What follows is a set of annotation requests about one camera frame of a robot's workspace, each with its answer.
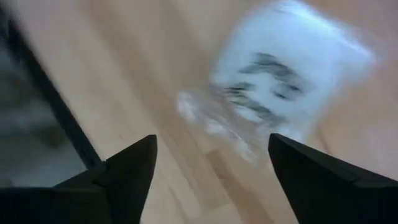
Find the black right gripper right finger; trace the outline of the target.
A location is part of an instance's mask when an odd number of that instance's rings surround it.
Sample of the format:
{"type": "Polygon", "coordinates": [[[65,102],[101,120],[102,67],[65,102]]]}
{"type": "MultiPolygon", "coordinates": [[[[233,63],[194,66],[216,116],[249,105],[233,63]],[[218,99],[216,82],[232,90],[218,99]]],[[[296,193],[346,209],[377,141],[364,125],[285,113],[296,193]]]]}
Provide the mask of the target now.
{"type": "Polygon", "coordinates": [[[397,224],[397,181],[280,134],[268,146],[274,172],[300,224],[397,224]]]}

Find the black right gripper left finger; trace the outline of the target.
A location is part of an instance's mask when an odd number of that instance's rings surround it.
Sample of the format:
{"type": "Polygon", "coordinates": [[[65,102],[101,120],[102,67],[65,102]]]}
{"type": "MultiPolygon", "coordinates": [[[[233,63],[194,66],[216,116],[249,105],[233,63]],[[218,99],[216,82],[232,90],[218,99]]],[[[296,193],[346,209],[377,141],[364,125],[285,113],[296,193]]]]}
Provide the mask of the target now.
{"type": "Polygon", "coordinates": [[[151,134],[58,186],[98,191],[113,223],[140,224],[156,160],[157,136],[151,134]]]}

